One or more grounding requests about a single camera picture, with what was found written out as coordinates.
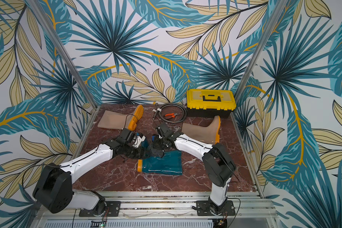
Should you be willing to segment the teal rubber boot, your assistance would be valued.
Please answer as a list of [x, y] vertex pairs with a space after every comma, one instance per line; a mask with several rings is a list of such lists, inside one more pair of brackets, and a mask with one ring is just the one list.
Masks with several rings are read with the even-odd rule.
[[181, 151], [166, 152], [161, 157], [138, 160], [137, 171], [164, 175], [182, 175]]

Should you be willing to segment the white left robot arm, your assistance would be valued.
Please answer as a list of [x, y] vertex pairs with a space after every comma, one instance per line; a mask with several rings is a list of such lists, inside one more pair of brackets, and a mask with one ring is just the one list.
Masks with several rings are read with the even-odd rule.
[[144, 158], [147, 146], [145, 138], [125, 144], [110, 140], [76, 159], [60, 165], [50, 163], [43, 168], [32, 195], [53, 214], [64, 209], [84, 209], [95, 216], [102, 216], [107, 210], [105, 198], [95, 191], [74, 190], [73, 184], [84, 174], [118, 155], [130, 159]]

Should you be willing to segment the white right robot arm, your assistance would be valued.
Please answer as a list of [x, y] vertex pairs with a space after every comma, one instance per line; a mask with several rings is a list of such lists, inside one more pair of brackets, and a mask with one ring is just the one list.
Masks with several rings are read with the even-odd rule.
[[148, 146], [148, 154], [154, 157], [163, 157], [166, 151], [175, 149], [200, 159], [212, 182], [210, 204], [216, 207], [224, 205], [227, 201], [228, 185], [236, 166], [223, 144], [200, 142], [181, 131], [174, 132], [165, 123], [158, 126], [156, 131], [158, 135]]

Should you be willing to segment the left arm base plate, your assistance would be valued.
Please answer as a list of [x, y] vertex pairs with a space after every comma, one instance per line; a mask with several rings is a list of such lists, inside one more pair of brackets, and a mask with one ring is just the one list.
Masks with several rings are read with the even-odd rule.
[[81, 209], [79, 217], [117, 217], [120, 211], [120, 201], [104, 201], [92, 210]]

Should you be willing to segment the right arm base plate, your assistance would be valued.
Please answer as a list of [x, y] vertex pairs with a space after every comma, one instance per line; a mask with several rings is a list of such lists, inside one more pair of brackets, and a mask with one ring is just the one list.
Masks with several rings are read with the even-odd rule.
[[192, 208], [197, 211], [198, 216], [234, 216], [236, 214], [231, 200], [225, 200], [219, 206], [211, 200], [199, 200]]

